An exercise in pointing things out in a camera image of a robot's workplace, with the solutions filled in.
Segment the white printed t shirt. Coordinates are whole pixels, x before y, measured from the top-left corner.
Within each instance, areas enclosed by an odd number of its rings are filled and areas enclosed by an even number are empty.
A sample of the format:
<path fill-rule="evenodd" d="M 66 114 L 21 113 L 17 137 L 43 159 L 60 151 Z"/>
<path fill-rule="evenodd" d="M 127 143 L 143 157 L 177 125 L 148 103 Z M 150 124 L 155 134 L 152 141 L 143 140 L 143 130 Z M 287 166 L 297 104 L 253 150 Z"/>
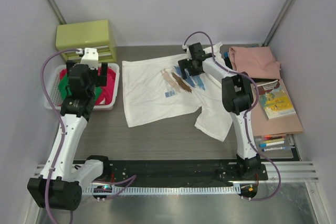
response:
<path fill-rule="evenodd" d="M 224 141 L 232 118 L 222 105 L 221 84 L 203 73 L 182 78 L 178 61 L 186 54 L 122 62 L 124 113 L 128 127 L 201 110 L 194 126 Z"/>

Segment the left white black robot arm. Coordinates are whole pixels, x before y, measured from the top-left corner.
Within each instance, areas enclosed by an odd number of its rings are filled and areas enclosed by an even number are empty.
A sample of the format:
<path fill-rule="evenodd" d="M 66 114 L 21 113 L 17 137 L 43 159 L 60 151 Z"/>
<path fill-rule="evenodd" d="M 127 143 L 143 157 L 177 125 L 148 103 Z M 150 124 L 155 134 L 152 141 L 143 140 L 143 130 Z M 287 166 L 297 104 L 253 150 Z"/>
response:
<path fill-rule="evenodd" d="M 107 84 L 108 65 L 91 69 L 87 64 L 67 62 L 67 95 L 56 112 L 60 126 L 48 160 L 39 177 L 30 178 L 27 189 L 40 208 L 74 211 L 82 190 L 96 179 L 111 174 L 106 156 L 91 155 L 72 171 L 75 152 L 95 105 L 95 89 Z"/>

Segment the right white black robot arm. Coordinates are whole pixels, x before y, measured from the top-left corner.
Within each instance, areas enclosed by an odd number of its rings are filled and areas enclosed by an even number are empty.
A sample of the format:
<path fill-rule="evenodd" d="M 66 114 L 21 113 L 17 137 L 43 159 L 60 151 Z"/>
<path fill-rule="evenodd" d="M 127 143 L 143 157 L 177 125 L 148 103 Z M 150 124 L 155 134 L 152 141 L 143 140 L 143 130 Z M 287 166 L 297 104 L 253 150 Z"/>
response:
<path fill-rule="evenodd" d="M 183 79 L 206 73 L 221 83 L 222 104 L 233 120 L 237 138 L 237 173 L 243 179 L 257 178 L 261 160 L 251 126 L 254 97 L 250 85 L 255 84 L 253 79 L 219 63 L 199 42 L 182 48 L 187 53 L 185 59 L 178 61 Z"/>

